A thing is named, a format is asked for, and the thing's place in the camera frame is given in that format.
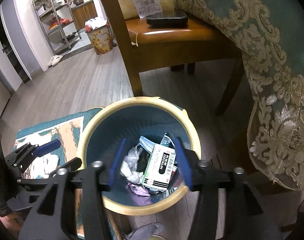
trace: white tissue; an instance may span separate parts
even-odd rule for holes
[[[120,174],[127,178],[127,180],[133,184],[140,184],[143,178],[143,172],[131,171],[128,163],[123,161]]]

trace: white wall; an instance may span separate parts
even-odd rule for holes
[[[47,64],[53,52],[38,22],[32,0],[15,0],[15,10],[26,41],[41,68],[44,71],[47,70]]]
[[[101,0],[93,0],[97,16],[106,20],[106,14]]]

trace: wooden cabinet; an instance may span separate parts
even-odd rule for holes
[[[89,1],[72,8],[72,15],[78,30],[85,28],[85,22],[97,17],[94,2]]]

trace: chair seat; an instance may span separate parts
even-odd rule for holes
[[[146,18],[135,18],[125,21],[131,42],[150,44],[172,41],[219,41],[227,38],[214,26],[188,15],[185,28],[152,28]]]

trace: shelving unit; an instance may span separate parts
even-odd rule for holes
[[[33,1],[34,9],[35,9],[36,15],[38,16],[39,23],[40,23],[40,25],[41,25],[41,27],[42,27],[42,30],[43,30],[43,32],[44,32],[46,38],[47,38],[47,41],[48,41],[48,43],[49,43],[49,45],[50,45],[50,47],[51,47],[53,53],[54,53],[54,54],[58,54],[60,51],[62,51],[63,49],[66,49],[66,48],[71,49],[71,45],[77,40],[77,38],[80,38],[80,39],[81,39],[82,37],[81,37],[81,35],[80,35],[79,30],[76,28],[76,25],[75,25],[75,22],[74,22],[74,18],[73,18],[73,15],[72,15],[72,11],[71,11],[71,7],[70,7],[69,2],[67,1],[67,2],[66,2],[65,4],[63,4],[63,5],[54,5],[53,0],[50,0],[50,2],[51,2],[51,8],[46,9],[45,12],[43,12],[41,15],[38,15],[37,9],[36,9],[36,6],[35,6],[35,3],[36,3],[37,1],[39,1],[39,0]],[[60,10],[60,9],[62,9],[62,8],[65,7],[65,6],[67,6],[67,7],[69,8],[69,11],[70,11],[70,15],[71,15],[71,19],[72,19],[72,20],[71,20],[69,23],[67,23],[67,24],[61,24],[61,23],[60,23],[60,20],[59,20],[59,18],[58,18],[58,15],[57,15],[57,11]],[[45,16],[47,16],[47,15],[49,15],[49,14],[54,14],[54,15],[55,15],[56,21],[58,22],[58,26],[57,26],[56,28],[50,30],[49,32],[46,32],[46,30],[44,29],[44,26],[43,26],[43,24],[42,24],[42,18],[44,18]],[[65,32],[64,32],[64,29],[63,29],[63,28],[66,27],[66,26],[68,26],[68,25],[70,25],[70,24],[74,24],[75,29],[76,29],[78,35],[75,35],[75,37],[74,37],[73,39],[71,39],[71,40],[68,41],[68,39],[67,39],[67,37],[66,37],[66,35],[65,35]],[[54,33],[55,31],[58,31],[58,30],[59,30],[59,31],[61,32],[61,34],[62,34],[64,45],[61,46],[60,48],[58,48],[57,50],[54,50],[54,49],[53,49],[53,46],[52,46],[52,44],[51,44],[51,42],[50,42],[50,40],[49,40],[49,36],[50,36],[52,33]]]

